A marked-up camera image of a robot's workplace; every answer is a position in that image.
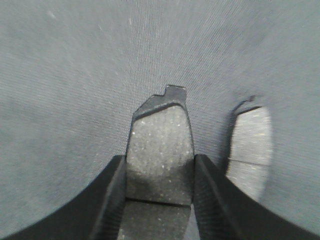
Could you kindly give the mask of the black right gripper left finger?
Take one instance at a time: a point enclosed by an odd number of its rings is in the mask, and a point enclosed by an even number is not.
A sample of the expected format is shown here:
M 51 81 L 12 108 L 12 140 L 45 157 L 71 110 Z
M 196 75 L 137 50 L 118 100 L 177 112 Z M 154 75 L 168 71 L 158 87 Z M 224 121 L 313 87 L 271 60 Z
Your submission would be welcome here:
M 114 156 L 74 199 L 8 240 L 115 240 L 126 200 L 126 161 Z

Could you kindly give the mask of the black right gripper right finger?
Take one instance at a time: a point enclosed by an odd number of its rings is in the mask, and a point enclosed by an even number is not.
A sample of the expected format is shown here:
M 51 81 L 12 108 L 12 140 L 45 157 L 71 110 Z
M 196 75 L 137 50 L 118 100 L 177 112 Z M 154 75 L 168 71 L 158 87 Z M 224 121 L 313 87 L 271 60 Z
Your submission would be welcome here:
M 318 240 L 254 201 L 205 155 L 194 159 L 193 206 L 202 240 Z

